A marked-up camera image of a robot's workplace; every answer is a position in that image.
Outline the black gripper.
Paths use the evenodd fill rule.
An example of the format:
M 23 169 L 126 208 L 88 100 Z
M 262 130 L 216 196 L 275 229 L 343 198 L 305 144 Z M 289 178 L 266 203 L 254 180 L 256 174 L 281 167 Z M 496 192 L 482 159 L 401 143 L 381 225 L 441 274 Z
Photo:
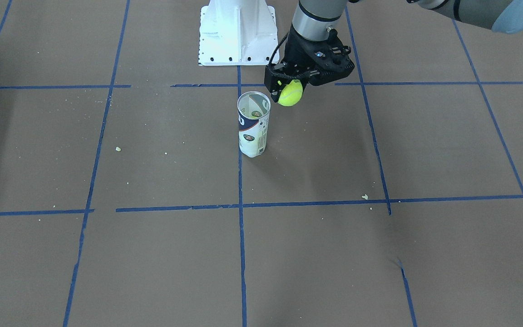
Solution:
M 311 79 L 326 80 L 328 78 L 326 71 L 321 70 L 316 63 L 317 57 L 314 52 L 326 45 L 329 36 L 330 32 L 326 29 L 324 39 L 320 41 L 308 40 L 298 33 L 294 25 L 291 25 L 285 43 L 283 64 L 268 64 L 264 71 L 264 85 L 273 102 L 279 101 L 282 90 L 296 76 L 317 70 L 318 74 Z

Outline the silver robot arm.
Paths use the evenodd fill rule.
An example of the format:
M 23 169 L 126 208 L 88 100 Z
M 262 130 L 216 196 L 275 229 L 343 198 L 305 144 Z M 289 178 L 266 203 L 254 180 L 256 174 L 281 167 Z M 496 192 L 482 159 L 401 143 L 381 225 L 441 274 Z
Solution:
M 523 0 L 418 0 L 417 5 L 496 33 L 523 31 Z M 289 32 L 278 42 L 285 46 L 284 58 L 275 64 L 270 57 L 264 72 L 264 85 L 274 102 L 285 106 L 290 89 L 328 84 L 353 72 L 351 49 L 336 30 L 346 7 L 346 0 L 297 3 Z

